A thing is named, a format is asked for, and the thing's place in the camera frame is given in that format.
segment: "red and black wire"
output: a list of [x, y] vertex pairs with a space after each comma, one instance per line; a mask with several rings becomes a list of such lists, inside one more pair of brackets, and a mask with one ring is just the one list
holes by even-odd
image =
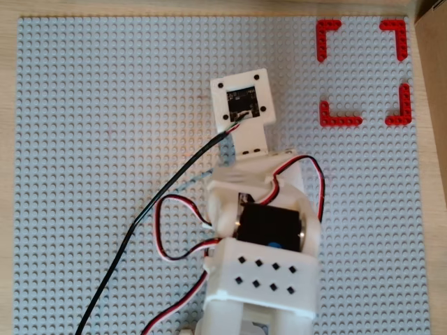
[[278, 182], [277, 177], [282, 172], [289, 169], [290, 166], [292, 166], [296, 162], [301, 161], [306, 158], [310, 159], [310, 161], [312, 162], [312, 164], [315, 167], [315, 170], [318, 172], [318, 179], [320, 181], [320, 193], [319, 193], [319, 197], [318, 197], [318, 219], [321, 222], [323, 220], [323, 211], [324, 211], [325, 179], [324, 179], [324, 174], [323, 174], [323, 171], [322, 171], [320, 165], [318, 164], [316, 159], [310, 155], [300, 155], [300, 156], [292, 157], [291, 159], [287, 160], [285, 163], [283, 163], [279, 167], [277, 167], [272, 173], [273, 189], [262, 200], [259, 200], [258, 202], [260, 204], [267, 205], [267, 204], [270, 204], [274, 199], [276, 199], [276, 197], [278, 196], [279, 191], [280, 191], [279, 182]]

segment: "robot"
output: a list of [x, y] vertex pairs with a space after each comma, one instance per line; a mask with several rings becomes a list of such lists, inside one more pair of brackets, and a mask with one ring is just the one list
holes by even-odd
[[323, 204], [312, 209], [295, 163], [312, 157], [268, 151], [264, 125], [276, 117], [265, 69], [214, 79], [211, 92], [219, 132], [244, 121], [231, 134], [235, 163], [207, 181], [207, 215], [222, 240], [204, 261], [209, 280], [194, 334], [263, 334], [253, 322], [271, 335], [311, 334]]

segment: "gray lego baseplate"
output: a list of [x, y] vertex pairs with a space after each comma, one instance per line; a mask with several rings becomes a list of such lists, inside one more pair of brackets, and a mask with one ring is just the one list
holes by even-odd
[[[341, 17], [320, 63], [317, 19], [19, 20], [14, 334], [74, 333], [135, 215], [214, 135], [210, 79], [263, 67], [277, 111], [270, 148], [315, 156], [327, 181], [315, 335], [430, 333], [416, 125], [384, 122], [399, 113], [401, 83], [413, 103], [410, 49], [397, 60], [380, 17]], [[322, 127], [321, 100], [363, 123]], [[220, 155], [231, 161], [230, 141]], [[176, 187], [218, 156], [205, 154]], [[318, 178], [302, 166], [316, 201]], [[182, 193], [203, 206], [203, 185], [190, 184]], [[172, 253], [209, 234], [177, 203], [163, 212]], [[86, 334], [139, 334], [200, 276], [201, 255], [161, 260], [151, 222], [136, 230]], [[193, 327], [203, 298], [154, 333]]]

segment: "wooden surface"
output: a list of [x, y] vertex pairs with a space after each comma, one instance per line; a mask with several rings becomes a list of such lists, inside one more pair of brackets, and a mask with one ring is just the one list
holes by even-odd
[[[13, 199], [15, 137], [15, 58], [17, 19], [23, 16], [98, 15], [401, 15], [413, 16], [407, 0], [318, 0], [318, 4], [274, 0], [0, 0], [0, 334], [13, 332]], [[432, 122], [416, 44], [411, 45], [422, 188], [426, 266], [432, 334], [447, 334], [447, 211], [441, 186]]]

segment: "red lego brick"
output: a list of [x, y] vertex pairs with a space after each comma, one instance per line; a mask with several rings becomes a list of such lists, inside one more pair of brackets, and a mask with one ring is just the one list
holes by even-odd
[[322, 127], [352, 127], [359, 126], [363, 122], [361, 117], [331, 117], [329, 114], [329, 103], [320, 102], [320, 125]]
[[328, 57], [326, 32], [338, 30], [342, 26], [340, 20], [318, 20], [316, 22], [316, 58], [320, 63]]
[[399, 106], [400, 115], [393, 115], [385, 118], [387, 126], [406, 126], [411, 123], [411, 98], [410, 86], [401, 84], [399, 86]]
[[383, 20], [380, 22], [381, 30], [393, 30], [396, 36], [396, 55], [399, 61], [408, 57], [406, 44], [406, 26], [404, 20]]

